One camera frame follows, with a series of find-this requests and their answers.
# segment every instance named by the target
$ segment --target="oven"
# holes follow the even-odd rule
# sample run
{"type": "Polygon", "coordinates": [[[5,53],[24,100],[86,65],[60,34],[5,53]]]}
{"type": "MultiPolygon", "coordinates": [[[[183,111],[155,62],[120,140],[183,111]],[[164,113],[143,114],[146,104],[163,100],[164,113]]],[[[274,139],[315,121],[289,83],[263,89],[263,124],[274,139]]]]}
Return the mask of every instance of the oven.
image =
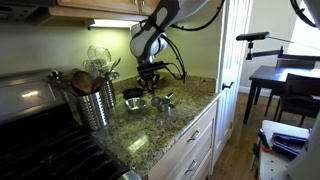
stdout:
{"type": "Polygon", "coordinates": [[[0,179],[141,179],[74,120],[48,74],[0,78],[0,179]]]}

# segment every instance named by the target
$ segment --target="granite countertop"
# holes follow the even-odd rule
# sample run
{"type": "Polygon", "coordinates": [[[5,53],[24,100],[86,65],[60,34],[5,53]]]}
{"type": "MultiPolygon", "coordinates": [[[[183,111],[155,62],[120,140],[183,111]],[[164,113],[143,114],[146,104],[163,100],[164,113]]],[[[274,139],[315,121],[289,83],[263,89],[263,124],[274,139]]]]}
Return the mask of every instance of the granite countertop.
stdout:
{"type": "Polygon", "coordinates": [[[151,106],[151,95],[144,93],[147,104],[143,112],[131,114],[123,108],[122,91],[139,87],[134,78],[114,83],[116,106],[107,110],[108,125],[91,135],[116,154],[124,163],[143,177],[171,149],[217,99],[215,80],[187,77],[186,83],[165,76],[155,93],[165,97],[174,95],[175,108],[160,112],[151,106]]]}

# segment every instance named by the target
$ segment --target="black chair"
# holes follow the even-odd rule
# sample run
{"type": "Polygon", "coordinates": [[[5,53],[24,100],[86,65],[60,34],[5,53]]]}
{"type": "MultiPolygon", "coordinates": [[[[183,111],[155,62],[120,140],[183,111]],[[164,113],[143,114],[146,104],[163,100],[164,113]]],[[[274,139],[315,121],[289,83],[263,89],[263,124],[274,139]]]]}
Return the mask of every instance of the black chair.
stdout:
{"type": "Polygon", "coordinates": [[[284,88],[286,92],[280,95],[280,103],[276,109],[277,115],[280,107],[278,122],[283,112],[301,115],[300,126],[306,116],[316,118],[320,100],[312,96],[320,96],[320,78],[288,74],[284,88]]]}
{"type": "MultiPolygon", "coordinates": [[[[288,68],[304,68],[304,69],[313,69],[316,64],[316,61],[309,61],[309,60],[294,60],[294,59],[282,59],[279,58],[276,64],[276,67],[288,67],[288,68]]],[[[268,114],[268,110],[272,101],[273,96],[280,96],[281,94],[285,93],[285,90],[280,88],[274,88],[271,90],[268,104],[266,108],[266,112],[264,115],[266,116],[268,114]]]]}

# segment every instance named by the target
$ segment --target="dining table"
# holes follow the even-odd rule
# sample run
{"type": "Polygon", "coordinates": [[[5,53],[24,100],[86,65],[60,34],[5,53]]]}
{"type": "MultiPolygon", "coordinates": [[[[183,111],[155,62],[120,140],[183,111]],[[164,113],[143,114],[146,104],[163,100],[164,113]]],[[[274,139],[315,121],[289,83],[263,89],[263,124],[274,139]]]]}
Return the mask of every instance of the dining table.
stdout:
{"type": "Polygon", "coordinates": [[[243,119],[243,124],[247,124],[250,116],[252,104],[257,104],[261,88],[273,89],[282,87],[286,81],[287,74],[297,74],[302,76],[319,77],[320,69],[284,68],[274,66],[260,66],[250,77],[251,86],[243,119]]]}

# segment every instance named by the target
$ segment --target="stainless steel bowl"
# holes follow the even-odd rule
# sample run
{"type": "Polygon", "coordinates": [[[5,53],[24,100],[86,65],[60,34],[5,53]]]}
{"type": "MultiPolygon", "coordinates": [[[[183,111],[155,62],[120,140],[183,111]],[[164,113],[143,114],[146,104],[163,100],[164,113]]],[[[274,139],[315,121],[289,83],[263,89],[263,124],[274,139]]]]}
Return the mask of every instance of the stainless steel bowl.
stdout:
{"type": "Polygon", "coordinates": [[[124,102],[123,107],[130,113],[140,113],[146,106],[146,101],[142,98],[131,98],[124,102]]]}

